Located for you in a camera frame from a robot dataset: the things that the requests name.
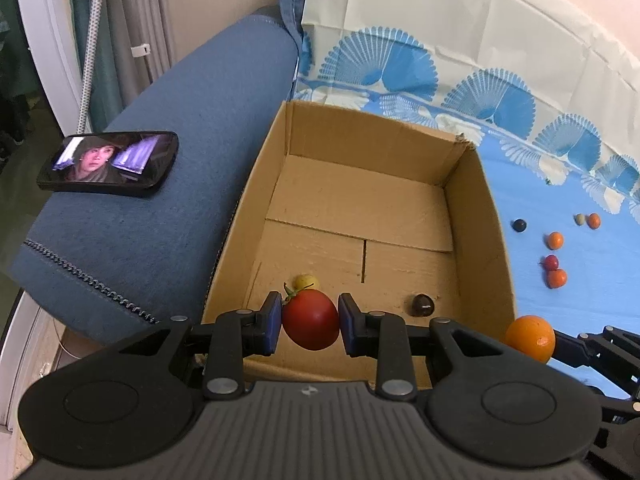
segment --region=blue sofa armrest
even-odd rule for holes
[[[10,268],[14,280],[52,316],[104,344],[171,316],[200,320],[296,59],[294,40],[262,12],[178,63],[108,127],[178,134],[162,187],[148,198],[54,193]]]

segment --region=person on phone screen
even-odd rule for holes
[[[74,152],[74,163],[65,170],[67,182],[122,184],[121,174],[111,164],[118,147],[100,137],[87,137]]]

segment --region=smartphone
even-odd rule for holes
[[[37,184],[51,191],[145,195],[161,185],[177,152],[173,132],[69,136],[44,164]]]

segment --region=orange tomato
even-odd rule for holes
[[[598,227],[600,227],[601,223],[602,220],[600,220],[600,215],[598,213],[591,213],[589,216],[587,216],[587,225],[591,229],[597,229]]]
[[[550,270],[546,274],[546,284],[549,288],[560,288],[566,284],[566,272],[563,269]]]
[[[546,237],[546,244],[552,251],[557,251],[564,244],[564,237],[558,231],[554,231]]]
[[[556,334],[541,317],[522,316],[509,325],[504,342],[536,361],[546,363],[556,348]]]

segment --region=open cardboard box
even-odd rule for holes
[[[337,304],[407,324],[415,294],[447,316],[500,338],[514,297],[500,222],[473,146],[380,116],[289,102],[256,160],[220,257],[203,322],[234,308],[259,310],[298,274],[318,277]],[[414,358],[418,386],[430,385]],[[252,377],[374,381],[372,358],[350,358],[342,339],[308,351],[280,333],[276,353],[245,359]]]

